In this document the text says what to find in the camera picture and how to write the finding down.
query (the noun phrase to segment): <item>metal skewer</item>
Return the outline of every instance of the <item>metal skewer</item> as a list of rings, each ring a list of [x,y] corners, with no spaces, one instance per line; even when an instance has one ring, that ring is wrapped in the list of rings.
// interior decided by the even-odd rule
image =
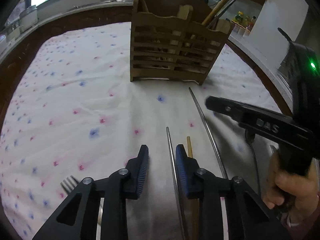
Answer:
[[[205,130],[207,131],[207,134],[208,134],[208,136],[209,136],[209,140],[210,140],[210,142],[211,142],[212,148],[213,148],[214,153],[215,153],[215,155],[216,155],[216,158],[217,158],[217,161],[218,161],[220,170],[221,170],[222,177],[223,177],[224,179],[228,179],[228,174],[227,174],[226,168],[224,167],[224,164],[223,164],[223,162],[222,162],[221,155],[220,155],[220,151],[219,151],[219,149],[218,149],[216,140],[215,140],[214,137],[212,136],[212,133],[211,133],[211,131],[210,131],[210,128],[209,128],[209,126],[208,126],[208,123],[207,123],[207,121],[206,121],[206,119],[205,119],[205,117],[204,117],[204,114],[203,114],[203,112],[202,112],[202,110],[201,110],[201,107],[200,107],[200,105],[199,105],[199,103],[198,103],[195,95],[193,94],[191,88],[189,88],[189,91],[190,91],[190,94],[191,94],[191,96],[192,96],[192,98],[193,98],[193,101],[194,101],[195,104],[196,104],[196,107],[197,107],[198,112],[199,112],[199,114],[200,114],[200,117],[201,117],[201,120],[202,120],[202,122],[203,122],[204,128],[205,128]]]
[[[213,29],[215,29],[216,27],[216,23],[218,22],[219,18],[226,12],[226,10],[229,9],[229,7],[231,5],[233,5],[233,3],[236,0],[232,0],[230,3],[228,3],[225,8],[223,8],[220,12],[218,12],[218,14],[212,19],[212,21],[207,25],[207,28],[210,29],[211,27],[213,27]]]
[[[177,208],[179,211],[178,213],[179,213],[179,222],[180,222],[182,239],[189,240],[186,218],[184,216],[182,195],[180,193],[181,192],[180,184],[178,183],[178,171],[176,169],[176,161],[173,155],[173,148],[171,143],[169,127],[167,127],[166,130],[167,130],[168,146],[169,146],[171,169],[172,169],[172,176],[173,176],[174,193],[176,195]]]

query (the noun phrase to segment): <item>pink flower print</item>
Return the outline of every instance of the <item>pink flower print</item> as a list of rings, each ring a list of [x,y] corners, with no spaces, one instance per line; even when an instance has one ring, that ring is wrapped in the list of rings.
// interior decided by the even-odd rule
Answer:
[[[72,110],[73,114],[79,114],[81,112],[81,108],[75,108]]]
[[[135,128],[133,130],[134,136],[139,136],[143,131],[139,128]]]

